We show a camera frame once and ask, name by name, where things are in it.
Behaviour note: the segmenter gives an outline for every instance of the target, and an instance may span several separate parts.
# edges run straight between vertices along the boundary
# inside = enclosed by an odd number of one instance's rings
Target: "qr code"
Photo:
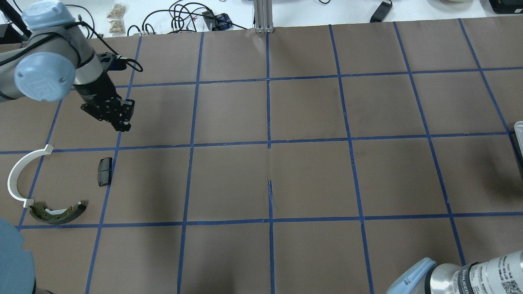
[[[518,283],[516,283],[514,280],[509,282],[502,282],[501,286],[503,286],[503,289],[505,289],[507,294],[523,294],[523,292],[521,292],[519,289]]]

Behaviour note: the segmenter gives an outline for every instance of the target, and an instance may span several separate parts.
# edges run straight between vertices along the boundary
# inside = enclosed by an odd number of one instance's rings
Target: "metal post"
[[[22,21],[20,14],[7,2],[7,0],[0,0],[0,10],[7,16],[13,24],[20,29],[26,37],[31,36],[31,31],[27,29],[26,24]]]
[[[256,32],[273,32],[272,0],[253,0],[253,5]]]

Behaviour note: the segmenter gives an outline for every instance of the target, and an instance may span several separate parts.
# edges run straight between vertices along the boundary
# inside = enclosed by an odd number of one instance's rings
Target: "white floor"
[[[116,0],[129,6],[124,16],[126,29],[131,25],[141,27],[143,19],[157,9],[168,9],[175,0],[132,1]],[[327,24],[353,24],[369,22],[372,13],[382,0],[331,0],[323,5],[318,0],[273,0],[273,15],[275,27],[315,26]],[[462,3],[448,0],[393,0],[394,6],[385,21],[425,20],[471,18],[485,16],[500,16],[492,11],[488,0],[467,0]],[[24,9],[36,0],[18,0],[20,8]],[[96,31],[105,36],[124,36],[125,34],[110,34],[106,15],[113,2],[107,0],[64,0],[66,4],[82,5],[89,9],[95,18]],[[183,0],[181,3],[200,2],[209,6],[215,14],[227,13],[231,20],[241,26],[253,27],[253,5],[250,0]],[[89,16],[79,8],[71,8],[73,15],[81,14],[90,23]],[[151,16],[150,23],[157,33],[171,31],[168,12]],[[201,17],[197,20],[197,30],[204,27]]]

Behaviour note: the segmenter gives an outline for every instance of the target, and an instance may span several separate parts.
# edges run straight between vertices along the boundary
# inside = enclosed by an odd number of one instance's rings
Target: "light blue joint cap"
[[[69,94],[75,74],[69,59],[52,52],[38,52],[18,63],[15,84],[31,99],[53,102]]]
[[[386,294],[409,294],[420,282],[423,276],[436,265],[436,262],[428,257],[409,268],[399,277],[387,290]]]
[[[24,238],[9,222],[0,218],[0,293],[28,294],[35,286],[35,263],[24,251]]]
[[[43,0],[27,7],[22,13],[22,20],[28,29],[34,31],[74,22],[75,18],[62,2]]]

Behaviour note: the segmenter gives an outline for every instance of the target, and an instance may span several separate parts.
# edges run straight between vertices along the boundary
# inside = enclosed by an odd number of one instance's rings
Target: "plastic bag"
[[[110,23],[109,32],[125,33],[126,28],[123,24],[123,15],[126,13],[127,5],[115,3],[111,11],[107,14],[107,21]]]

